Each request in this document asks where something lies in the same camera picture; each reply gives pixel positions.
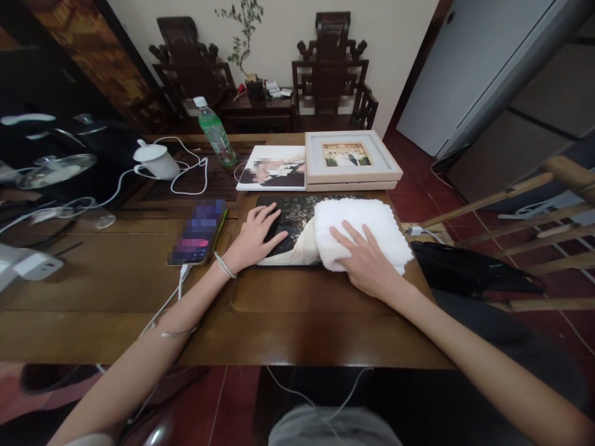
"plastic bottle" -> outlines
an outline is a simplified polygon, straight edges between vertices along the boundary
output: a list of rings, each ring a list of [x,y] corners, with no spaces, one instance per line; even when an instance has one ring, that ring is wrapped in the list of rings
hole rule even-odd
[[[194,103],[198,107],[198,123],[205,132],[206,138],[211,143],[211,147],[217,155],[219,163],[225,168],[235,167],[237,157],[231,144],[227,139],[227,133],[221,124],[219,116],[207,107],[206,100],[202,96],[194,98]]]

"side table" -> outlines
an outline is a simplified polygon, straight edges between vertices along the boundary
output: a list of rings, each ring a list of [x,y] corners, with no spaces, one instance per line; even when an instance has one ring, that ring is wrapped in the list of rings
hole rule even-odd
[[[262,102],[250,102],[248,94],[235,102],[229,97],[219,106],[227,133],[292,133],[296,118],[295,94]]]

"plant pot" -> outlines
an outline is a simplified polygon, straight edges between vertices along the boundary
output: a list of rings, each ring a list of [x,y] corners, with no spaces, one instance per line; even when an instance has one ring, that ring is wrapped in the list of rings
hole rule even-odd
[[[265,100],[265,88],[262,79],[256,82],[245,82],[246,88],[248,89],[248,99],[251,102],[261,102]]]

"power adapter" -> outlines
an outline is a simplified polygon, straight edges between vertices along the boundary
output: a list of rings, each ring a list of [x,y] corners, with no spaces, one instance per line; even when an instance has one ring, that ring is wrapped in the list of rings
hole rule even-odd
[[[424,229],[421,226],[410,226],[405,229],[405,233],[407,235],[411,235],[412,237],[417,237],[424,232]]]
[[[63,261],[38,252],[17,263],[13,269],[23,279],[39,281],[44,280],[63,265]]]

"phone screen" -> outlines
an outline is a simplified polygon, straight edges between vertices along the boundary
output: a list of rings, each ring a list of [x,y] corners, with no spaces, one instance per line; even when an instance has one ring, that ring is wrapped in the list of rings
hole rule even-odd
[[[186,220],[178,234],[169,265],[202,264],[214,251],[224,216],[225,200],[203,200],[192,209],[192,218]]]

